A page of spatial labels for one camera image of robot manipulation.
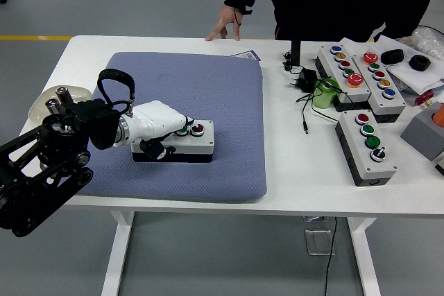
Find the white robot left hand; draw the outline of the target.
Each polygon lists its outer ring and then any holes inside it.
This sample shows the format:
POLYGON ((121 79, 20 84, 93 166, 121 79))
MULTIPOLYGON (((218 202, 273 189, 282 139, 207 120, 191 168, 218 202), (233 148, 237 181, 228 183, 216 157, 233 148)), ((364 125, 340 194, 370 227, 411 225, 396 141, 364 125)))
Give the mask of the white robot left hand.
POLYGON ((140 150, 150 159, 161 161, 176 151, 173 147, 164 147, 162 142, 170 134, 193 123, 192 118, 160 101, 137 105, 131 115, 120 116, 114 146, 137 142, 140 150))

